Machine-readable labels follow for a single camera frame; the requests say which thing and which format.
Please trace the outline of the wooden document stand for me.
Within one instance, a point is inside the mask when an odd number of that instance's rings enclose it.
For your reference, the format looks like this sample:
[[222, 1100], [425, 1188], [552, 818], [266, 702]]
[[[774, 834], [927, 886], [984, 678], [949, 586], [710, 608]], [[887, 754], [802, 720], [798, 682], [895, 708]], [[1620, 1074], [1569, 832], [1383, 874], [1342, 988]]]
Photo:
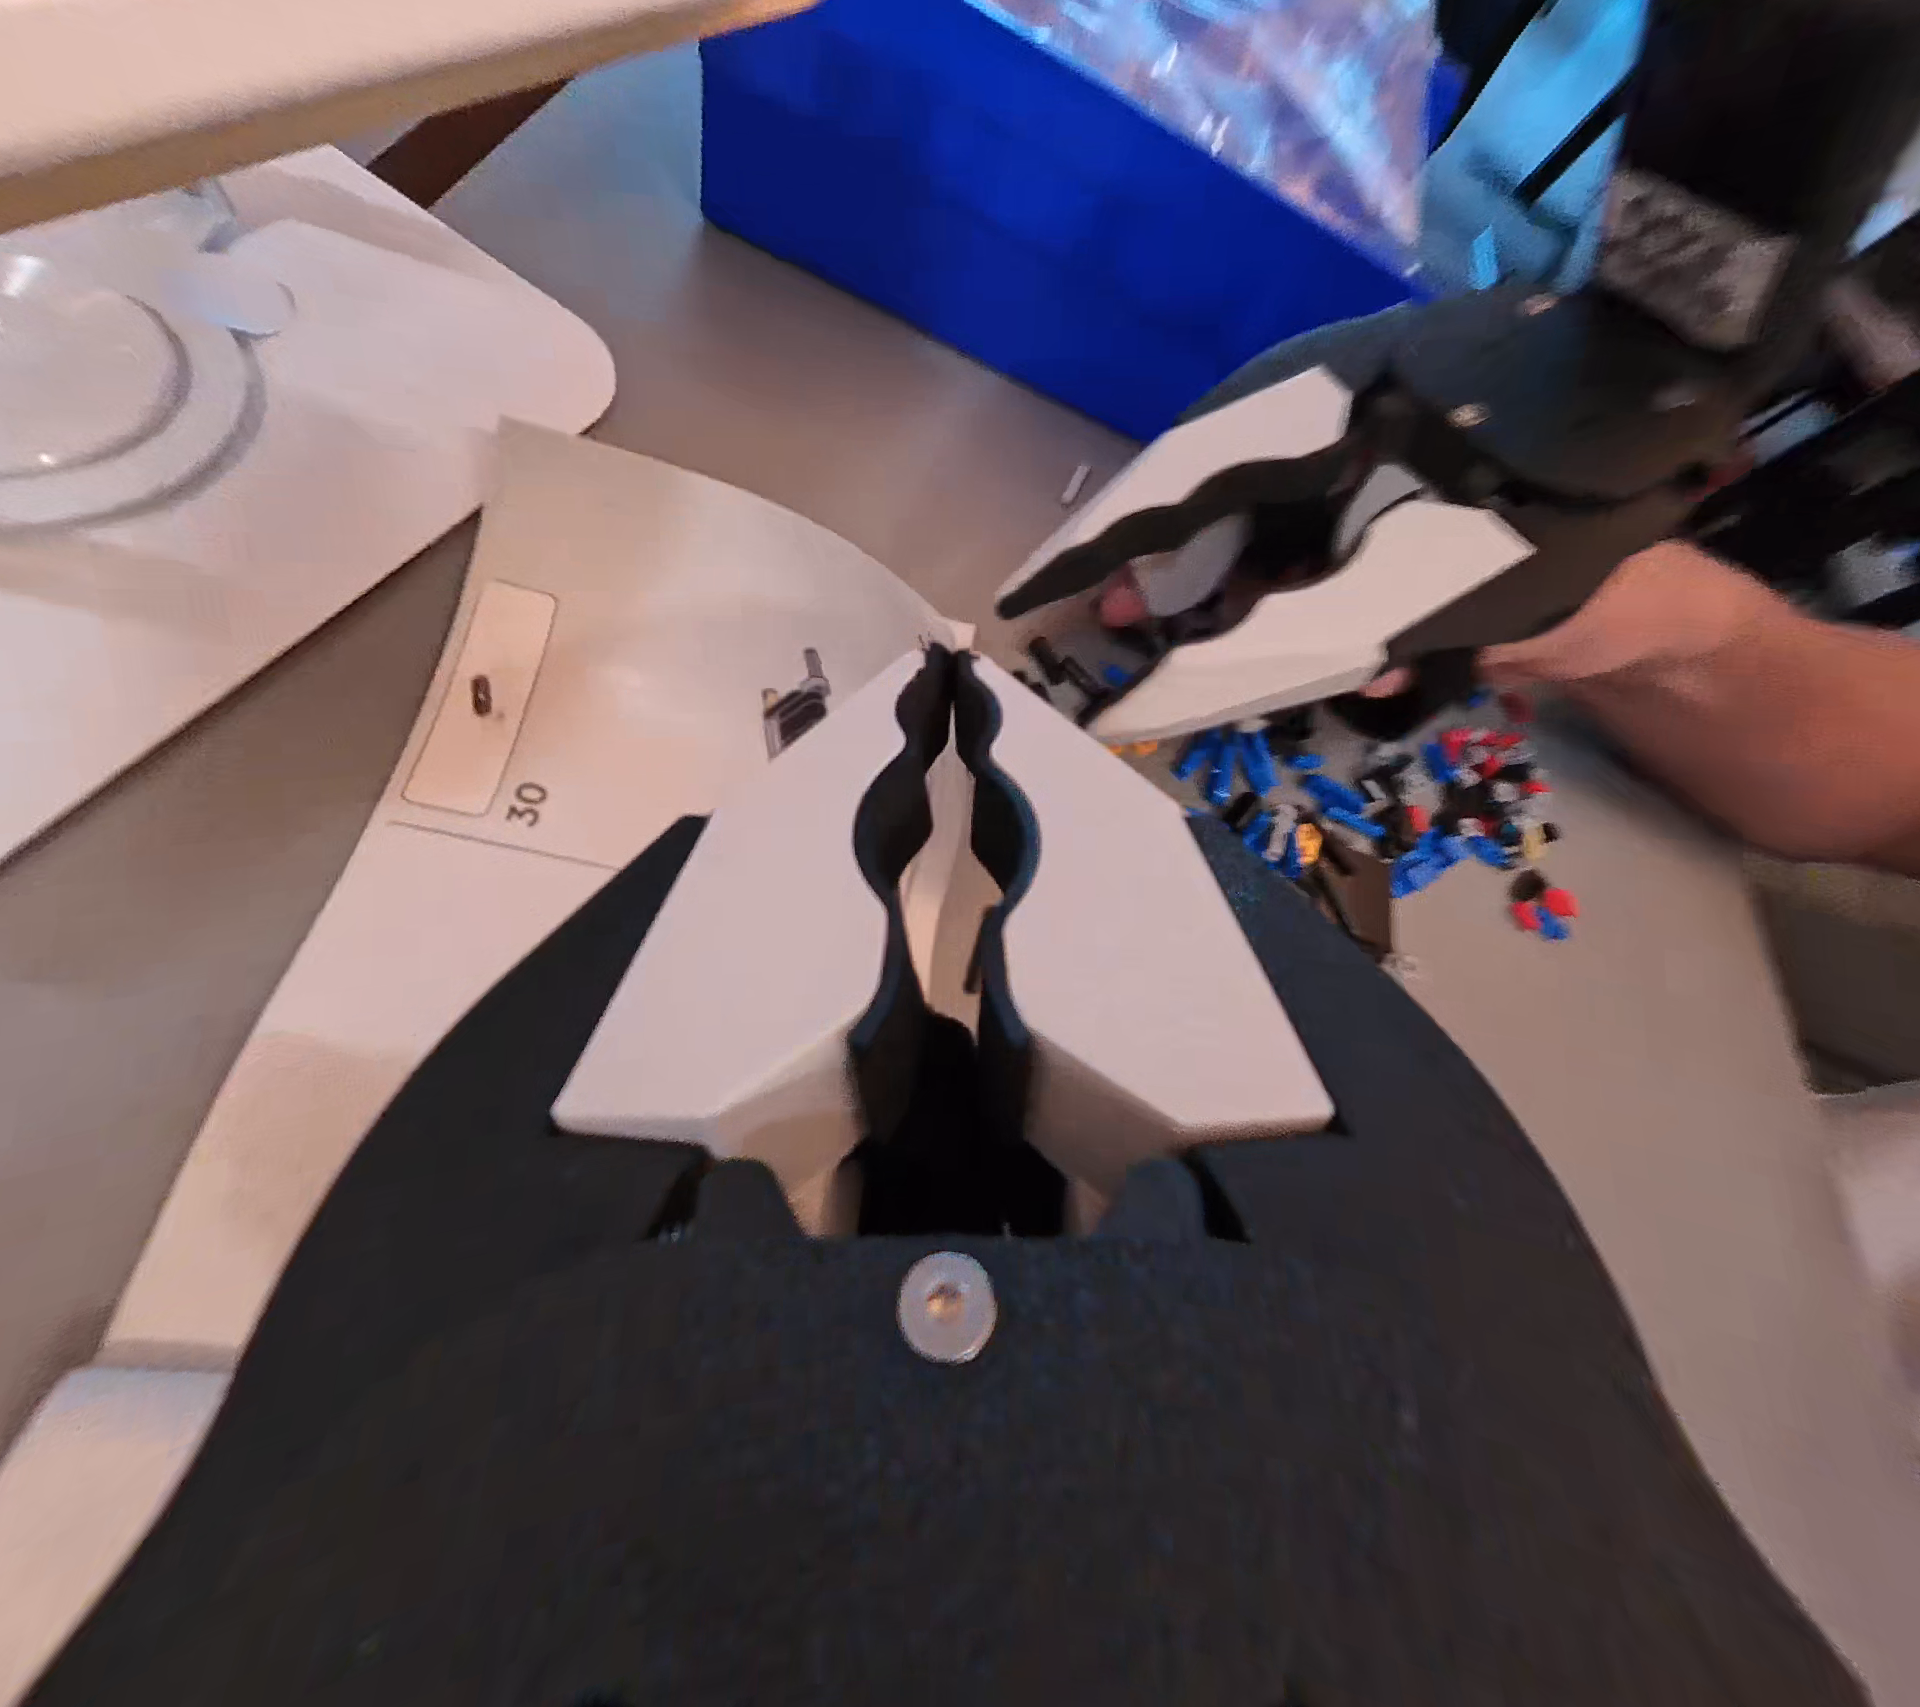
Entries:
[[338, 141], [812, 3], [2, 0], [3, 856], [610, 408]]

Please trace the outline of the pile of small lego pieces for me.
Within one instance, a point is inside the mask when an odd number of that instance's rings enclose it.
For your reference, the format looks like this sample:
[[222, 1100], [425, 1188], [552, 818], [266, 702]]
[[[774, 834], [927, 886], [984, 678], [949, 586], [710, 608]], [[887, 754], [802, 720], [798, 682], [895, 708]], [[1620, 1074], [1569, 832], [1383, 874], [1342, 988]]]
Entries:
[[1400, 966], [1397, 910], [1472, 872], [1497, 882], [1499, 918], [1528, 940], [1572, 936], [1579, 904], [1547, 874], [1563, 832], [1532, 710], [1488, 690], [1472, 652], [1405, 668], [1385, 694], [1291, 694], [1228, 718], [1103, 734], [1171, 638], [1153, 622], [1123, 630], [1111, 664], [1031, 638], [1017, 682], [1157, 776], [1191, 820], [1233, 836], [1379, 968]]

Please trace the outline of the person's right hand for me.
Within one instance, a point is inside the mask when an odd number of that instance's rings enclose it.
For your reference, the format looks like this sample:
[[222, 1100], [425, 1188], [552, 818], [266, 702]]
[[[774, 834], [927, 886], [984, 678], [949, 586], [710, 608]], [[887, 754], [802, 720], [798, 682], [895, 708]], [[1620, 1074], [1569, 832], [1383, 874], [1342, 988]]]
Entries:
[[1565, 698], [1648, 780], [1763, 856], [1917, 876], [1917, 648], [1819, 620], [1660, 544], [1587, 604], [1483, 650], [1499, 688]]

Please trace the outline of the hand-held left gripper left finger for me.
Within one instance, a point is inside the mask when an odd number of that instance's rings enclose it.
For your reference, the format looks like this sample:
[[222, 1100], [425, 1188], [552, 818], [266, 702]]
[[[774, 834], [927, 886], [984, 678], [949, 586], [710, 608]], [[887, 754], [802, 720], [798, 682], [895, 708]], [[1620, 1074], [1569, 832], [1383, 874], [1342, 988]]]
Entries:
[[892, 958], [924, 986], [951, 880], [951, 648], [915, 646], [714, 810], [556, 1104], [567, 1136], [763, 1166], [847, 1230], [875, 1132], [851, 1032]]

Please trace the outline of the stacked blue plastic bins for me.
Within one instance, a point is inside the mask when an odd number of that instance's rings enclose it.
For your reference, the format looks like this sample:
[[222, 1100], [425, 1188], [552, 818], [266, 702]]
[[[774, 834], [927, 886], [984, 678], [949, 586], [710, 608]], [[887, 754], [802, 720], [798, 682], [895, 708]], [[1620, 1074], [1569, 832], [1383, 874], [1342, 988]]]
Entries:
[[700, 77], [710, 227], [1132, 442], [1429, 297], [972, 0], [824, 0]]

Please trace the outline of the lego instruction booklet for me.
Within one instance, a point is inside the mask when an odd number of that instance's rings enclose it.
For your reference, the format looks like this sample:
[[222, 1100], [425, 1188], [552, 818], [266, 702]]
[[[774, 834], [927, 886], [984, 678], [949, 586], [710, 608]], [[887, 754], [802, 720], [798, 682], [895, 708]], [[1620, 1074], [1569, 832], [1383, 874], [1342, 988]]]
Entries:
[[251, 1024], [93, 1360], [3, 1458], [18, 1704], [178, 1490], [299, 1236], [431, 1046], [657, 834], [954, 628], [719, 480], [510, 430], [388, 788]]

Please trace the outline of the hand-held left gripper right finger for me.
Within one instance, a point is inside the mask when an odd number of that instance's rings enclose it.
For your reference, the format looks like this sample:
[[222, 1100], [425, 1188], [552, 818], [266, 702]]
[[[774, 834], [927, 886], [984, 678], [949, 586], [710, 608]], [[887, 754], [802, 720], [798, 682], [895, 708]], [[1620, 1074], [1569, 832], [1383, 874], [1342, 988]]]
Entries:
[[1334, 1102], [1174, 800], [1005, 670], [954, 666], [986, 1100], [1087, 1226], [1151, 1160], [1324, 1132]]

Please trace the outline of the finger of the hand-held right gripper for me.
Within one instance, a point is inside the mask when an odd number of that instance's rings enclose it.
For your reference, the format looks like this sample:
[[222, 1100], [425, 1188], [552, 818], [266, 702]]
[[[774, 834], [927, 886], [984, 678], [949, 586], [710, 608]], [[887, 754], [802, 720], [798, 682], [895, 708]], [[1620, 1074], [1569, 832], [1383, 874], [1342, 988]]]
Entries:
[[1146, 446], [1001, 582], [1013, 620], [1097, 602], [1101, 622], [1196, 614], [1238, 578], [1402, 622], [1432, 608], [1432, 500], [1404, 454], [1422, 408], [1392, 368], [1309, 366]]
[[1103, 744], [1166, 742], [1356, 692], [1385, 672], [1392, 642], [1532, 554], [1494, 512], [1407, 500], [1331, 574], [1174, 648], [1086, 730]]

